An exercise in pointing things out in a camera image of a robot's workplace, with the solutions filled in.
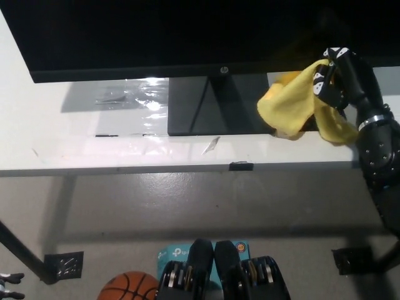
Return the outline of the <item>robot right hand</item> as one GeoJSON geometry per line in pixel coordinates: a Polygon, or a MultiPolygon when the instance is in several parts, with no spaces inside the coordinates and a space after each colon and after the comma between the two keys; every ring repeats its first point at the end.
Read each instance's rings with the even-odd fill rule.
{"type": "Polygon", "coordinates": [[[313,93],[319,100],[340,114],[354,107],[359,129],[393,118],[372,67],[361,56],[347,47],[329,47],[322,56],[328,63],[319,64],[313,77],[313,93]]]}

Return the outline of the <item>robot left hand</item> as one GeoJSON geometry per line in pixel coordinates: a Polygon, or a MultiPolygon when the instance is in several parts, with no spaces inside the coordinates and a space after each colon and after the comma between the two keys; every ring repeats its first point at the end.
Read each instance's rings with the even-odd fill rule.
{"type": "Polygon", "coordinates": [[[1,299],[25,299],[23,293],[11,291],[6,286],[7,283],[13,285],[20,284],[24,277],[24,273],[1,273],[1,299]]]}

